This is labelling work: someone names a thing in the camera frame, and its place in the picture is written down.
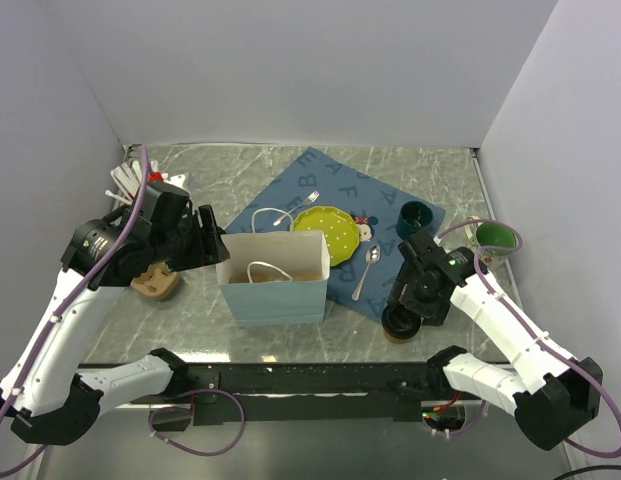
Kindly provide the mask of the blue white paper bag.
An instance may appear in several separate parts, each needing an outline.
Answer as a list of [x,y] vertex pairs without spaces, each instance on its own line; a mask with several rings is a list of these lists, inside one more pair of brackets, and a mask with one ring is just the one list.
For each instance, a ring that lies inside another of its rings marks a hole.
[[223,236],[230,258],[216,265],[216,280],[242,327],[319,324],[324,320],[330,256],[319,230],[257,231]]

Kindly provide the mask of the black cup lid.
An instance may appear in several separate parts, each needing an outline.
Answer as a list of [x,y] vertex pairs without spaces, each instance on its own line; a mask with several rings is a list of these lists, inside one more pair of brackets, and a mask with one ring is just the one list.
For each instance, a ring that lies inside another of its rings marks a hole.
[[388,305],[382,313],[381,324],[383,329],[419,331],[422,319],[402,305]]

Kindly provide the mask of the brown paper cup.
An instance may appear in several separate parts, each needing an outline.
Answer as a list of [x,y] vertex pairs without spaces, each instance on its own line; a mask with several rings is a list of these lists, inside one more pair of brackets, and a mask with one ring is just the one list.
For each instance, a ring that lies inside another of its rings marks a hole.
[[386,339],[392,344],[405,344],[410,342],[418,333],[417,330],[390,330],[384,329]]

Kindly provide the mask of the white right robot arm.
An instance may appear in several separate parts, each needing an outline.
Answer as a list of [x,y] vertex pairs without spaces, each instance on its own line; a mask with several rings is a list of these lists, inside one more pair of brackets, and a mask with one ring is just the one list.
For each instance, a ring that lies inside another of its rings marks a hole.
[[505,356],[510,369],[477,359],[459,346],[447,347],[427,362],[427,385],[446,399],[472,394],[513,416],[525,437],[551,450],[593,420],[603,372],[591,358],[582,361],[549,335],[475,262],[467,247],[446,251],[426,231],[402,241],[403,263],[382,313],[386,337],[412,339],[424,325],[439,326],[450,308],[463,312]]

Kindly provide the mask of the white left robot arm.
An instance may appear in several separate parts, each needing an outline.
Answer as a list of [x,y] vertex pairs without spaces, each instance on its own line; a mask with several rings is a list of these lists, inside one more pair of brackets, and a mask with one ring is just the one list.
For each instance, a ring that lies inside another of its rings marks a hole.
[[182,272],[230,255],[211,206],[150,182],[144,196],[79,227],[61,258],[49,305],[18,362],[0,381],[0,413],[28,444],[69,445],[103,414],[146,396],[175,402],[188,364],[165,348],[103,372],[77,369],[105,316],[132,281],[154,264]]

